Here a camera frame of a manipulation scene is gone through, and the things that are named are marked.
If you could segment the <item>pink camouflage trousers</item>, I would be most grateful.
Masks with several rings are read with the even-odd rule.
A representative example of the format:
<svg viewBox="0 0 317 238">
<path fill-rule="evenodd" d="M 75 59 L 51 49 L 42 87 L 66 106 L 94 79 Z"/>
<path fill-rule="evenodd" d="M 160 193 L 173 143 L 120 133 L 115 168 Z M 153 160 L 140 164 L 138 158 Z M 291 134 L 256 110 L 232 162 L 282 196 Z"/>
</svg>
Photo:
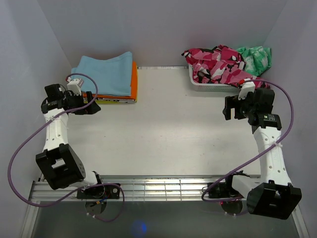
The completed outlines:
<svg viewBox="0 0 317 238">
<path fill-rule="evenodd" d="M 212 49 L 191 48 L 185 50 L 182 56 L 192 69 L 190 76 L 193 82 L 238 87 L 241 80 L 261 79 L 260 75 L 268 69 L 267 63 L 264 68 L 256 69 L 258 63 L 242 51 L 218 45 Z"/>
</svg>

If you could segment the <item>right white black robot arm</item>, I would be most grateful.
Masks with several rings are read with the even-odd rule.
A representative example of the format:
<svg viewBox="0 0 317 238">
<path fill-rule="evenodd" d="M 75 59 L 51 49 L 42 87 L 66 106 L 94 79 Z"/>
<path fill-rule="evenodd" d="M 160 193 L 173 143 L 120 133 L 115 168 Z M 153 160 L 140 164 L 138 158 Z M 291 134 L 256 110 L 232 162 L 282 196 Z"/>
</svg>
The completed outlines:
<svg viewBox="0 0 317 238">
<path fill-rule="evenodd" d="M 275 93 L 260 88 L 243 95 L 228 96 L 224 100 L 226 120 L 247 119 L 260 154 L 260 184 L 255 184 L 243 172 L 235 172 L 225 180 L 226 195 L 240 194 L 247 201 L 250 214 L 286 220 L 302 198 L 299 188 L 292 185 L 284 164 L 280 117 L 272 113 Z"/>
</svg>

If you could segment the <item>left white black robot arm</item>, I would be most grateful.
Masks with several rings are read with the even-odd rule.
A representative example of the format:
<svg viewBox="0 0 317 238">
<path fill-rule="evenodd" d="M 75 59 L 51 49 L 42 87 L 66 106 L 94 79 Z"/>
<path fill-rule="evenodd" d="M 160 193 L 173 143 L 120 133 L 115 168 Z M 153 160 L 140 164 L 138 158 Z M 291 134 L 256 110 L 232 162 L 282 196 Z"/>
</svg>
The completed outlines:
<svg viewBox="0 0 317 238">
<path fill-rule="evenodd" d="M 88 186 L 88 192 L 94 198 L 100 198 L 105 193 L 100 176 L 95 171 L 86 171 L 84 163 L 68 143 L 69 113 L 93 115 L 101 109 L 93 101 L 91 92 L 87 92 L 90 105 L 84 103 L 82 84 L 82 79 L 75 79 L 65 90 L 59 84 L 45 87 L 47 98 L 41 104 L 41 111 L 48 126 L 45 145 L 42 153 L 36 155 L 36 163 L 53 190 Z"/>
</svg>

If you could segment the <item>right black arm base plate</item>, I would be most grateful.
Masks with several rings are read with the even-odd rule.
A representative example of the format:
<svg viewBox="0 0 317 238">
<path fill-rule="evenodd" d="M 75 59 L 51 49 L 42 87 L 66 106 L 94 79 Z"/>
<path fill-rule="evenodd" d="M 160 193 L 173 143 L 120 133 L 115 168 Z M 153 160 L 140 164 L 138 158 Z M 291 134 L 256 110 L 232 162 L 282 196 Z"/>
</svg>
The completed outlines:
<svg viewBox="0 0 317 238">
<path fill-rule="evenodd" d="M 220 182 L 208 192 L 208 198 L 234 198 L 242 197 L 242 195 L 228 186 L 225 182 Z"/>
</svg>

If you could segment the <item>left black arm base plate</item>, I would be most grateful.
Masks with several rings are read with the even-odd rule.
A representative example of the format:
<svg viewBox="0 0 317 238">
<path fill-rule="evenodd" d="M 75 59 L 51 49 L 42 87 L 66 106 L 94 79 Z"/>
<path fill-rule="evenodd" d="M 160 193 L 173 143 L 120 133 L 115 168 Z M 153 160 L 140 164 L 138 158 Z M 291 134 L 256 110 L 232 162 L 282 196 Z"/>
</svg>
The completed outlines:
<svg viewBox="0 0 317 238">
<path fill-rule="evenodd" d="M 77 199 L 118 199 L 120 197 L 121 184 L 103 185 L 99 187 L 86 188 L 77 192 Z"/>
</svg>

